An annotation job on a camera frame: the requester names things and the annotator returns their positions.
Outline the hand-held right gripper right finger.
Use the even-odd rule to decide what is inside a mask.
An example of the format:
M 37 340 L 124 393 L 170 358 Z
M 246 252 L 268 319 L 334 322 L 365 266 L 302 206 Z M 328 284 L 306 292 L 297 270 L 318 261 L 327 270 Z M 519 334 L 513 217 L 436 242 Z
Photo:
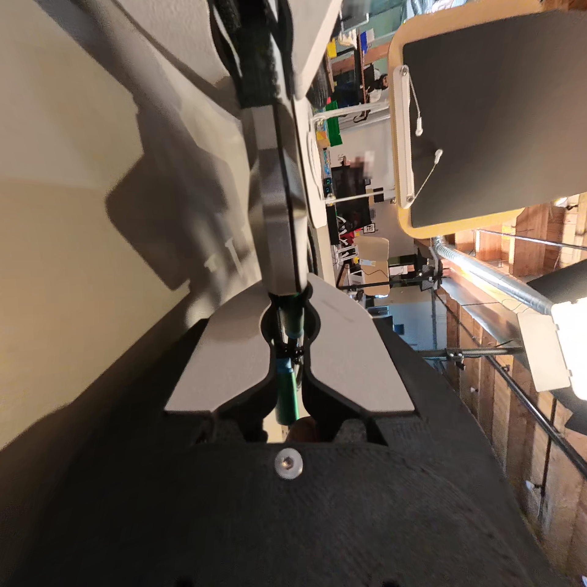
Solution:
M 302 400 L 312 417 L 415 412 L 370 314 L 313 274 L 305 304 Z

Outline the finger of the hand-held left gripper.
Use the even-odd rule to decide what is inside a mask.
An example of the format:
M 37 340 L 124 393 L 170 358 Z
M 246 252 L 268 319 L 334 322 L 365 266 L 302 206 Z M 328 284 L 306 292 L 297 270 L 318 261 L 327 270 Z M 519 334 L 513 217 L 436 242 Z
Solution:
M 322 67 L 341 1 L 276 1 L 276 42 L 288 95 L 306 97 Z
M 152 46 L 224 109 L 239 109 L 233 81 L 216 52 L 207 1 L 119 1 Z

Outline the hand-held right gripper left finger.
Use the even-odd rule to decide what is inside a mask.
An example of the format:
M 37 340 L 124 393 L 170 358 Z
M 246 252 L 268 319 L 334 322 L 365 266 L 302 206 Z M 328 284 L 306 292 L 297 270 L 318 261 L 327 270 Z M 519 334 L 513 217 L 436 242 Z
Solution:
M 262 330 L 270 305 L 266 290 L 243 290 L 210 317 L 166 412 L 267 415 L 273 410 L 275 349 Z

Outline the black usb cable green plugs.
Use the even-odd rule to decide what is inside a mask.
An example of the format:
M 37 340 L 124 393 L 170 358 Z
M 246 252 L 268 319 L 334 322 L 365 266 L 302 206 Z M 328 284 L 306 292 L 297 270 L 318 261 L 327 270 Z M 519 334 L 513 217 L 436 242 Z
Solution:
M 303 355 L 304 298 L 302 294 L 275 297 L 276 419 L 291 427 L 299 418 L 297 372 Z

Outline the dark grey usb hub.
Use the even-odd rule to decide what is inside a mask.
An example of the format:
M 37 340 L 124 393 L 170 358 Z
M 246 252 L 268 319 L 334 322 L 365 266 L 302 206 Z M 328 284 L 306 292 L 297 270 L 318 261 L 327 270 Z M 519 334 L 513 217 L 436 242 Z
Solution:
M 253 125 L 248 219 L 262 282 L 274 296 L 301 294 L 308 212 L 295 118 L 282 103 L 247 112 Z

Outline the white lamp base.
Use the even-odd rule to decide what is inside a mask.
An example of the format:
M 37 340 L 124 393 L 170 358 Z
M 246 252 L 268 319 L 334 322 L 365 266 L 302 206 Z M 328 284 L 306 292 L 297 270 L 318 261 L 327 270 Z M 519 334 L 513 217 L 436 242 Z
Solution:
M 327 225 L 327 207 L 323 192 L 322 151 L 319 149 L 312 106 L 307 98 L 294 100 L 295 120 L 299 136 L 301 165 L 306 184 L 309 219 L 315 229 Z

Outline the black monitor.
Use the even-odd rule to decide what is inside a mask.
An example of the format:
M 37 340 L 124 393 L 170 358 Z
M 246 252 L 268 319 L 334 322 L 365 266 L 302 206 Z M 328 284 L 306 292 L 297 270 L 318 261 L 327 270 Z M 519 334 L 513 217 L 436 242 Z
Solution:
M 363 166 L 339 165 L 331 171 L 334 197 L 344 200 L 335 204 L 337 215 L 349 222 L 353 231 L 371 224 Z

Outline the white light fixture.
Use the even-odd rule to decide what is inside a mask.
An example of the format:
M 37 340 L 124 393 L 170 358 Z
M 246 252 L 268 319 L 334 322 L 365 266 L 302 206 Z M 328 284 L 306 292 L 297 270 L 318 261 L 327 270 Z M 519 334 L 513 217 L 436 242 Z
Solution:
M 517 314 L 535 390 L 571 388 L 586 400 L 586 298 L 554 304 L 550 315 Z

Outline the wood-rimmed black panel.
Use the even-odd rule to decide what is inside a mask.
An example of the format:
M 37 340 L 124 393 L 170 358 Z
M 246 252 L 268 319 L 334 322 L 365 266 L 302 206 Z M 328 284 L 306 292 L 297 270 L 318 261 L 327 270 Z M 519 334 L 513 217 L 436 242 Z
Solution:
M 410 77 L 415 239 L 496 225 L 586 192 L 586 11 L 473 1 L 408 19 L 389 45 Z

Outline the white bracket bar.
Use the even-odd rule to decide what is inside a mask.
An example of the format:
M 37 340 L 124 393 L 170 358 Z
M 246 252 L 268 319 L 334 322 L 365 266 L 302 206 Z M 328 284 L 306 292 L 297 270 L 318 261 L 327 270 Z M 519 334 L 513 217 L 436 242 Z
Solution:
M 409 209 L 415 199 L 410 127 L 410 77 L 406 65 L 393 70 L 393 121 L 396 141 L 396 193 L 402 209 Z

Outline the silver duct pipe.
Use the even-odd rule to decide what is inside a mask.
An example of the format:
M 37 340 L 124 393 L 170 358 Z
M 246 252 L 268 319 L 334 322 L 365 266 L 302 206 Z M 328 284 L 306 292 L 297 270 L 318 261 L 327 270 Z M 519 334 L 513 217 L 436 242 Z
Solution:
M 542 315 L 552 315 L 554 304 L 547 297 L 517 278 L 498 271 L 497 268 L 487 262 L 457 250 L 444 237 L 433 237 L 431 239 L 431 250 L 443 259 L 451 261 L 460 269 L 476 276 L 534 311 Z

